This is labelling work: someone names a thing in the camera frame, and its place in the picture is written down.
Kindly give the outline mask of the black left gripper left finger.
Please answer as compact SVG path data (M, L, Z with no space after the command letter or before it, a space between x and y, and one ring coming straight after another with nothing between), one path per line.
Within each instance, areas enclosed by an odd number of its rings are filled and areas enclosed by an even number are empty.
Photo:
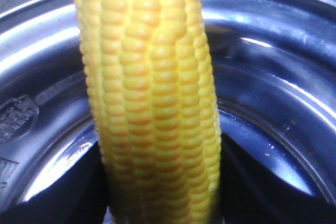
M98 144L56 182L1 213L1 223L103 223L108 206Z

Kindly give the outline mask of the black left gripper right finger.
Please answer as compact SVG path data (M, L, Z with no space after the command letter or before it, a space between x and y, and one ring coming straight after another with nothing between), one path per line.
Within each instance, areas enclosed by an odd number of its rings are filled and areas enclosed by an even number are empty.
M222 134L221 223L333 223L333 205L294 188Z

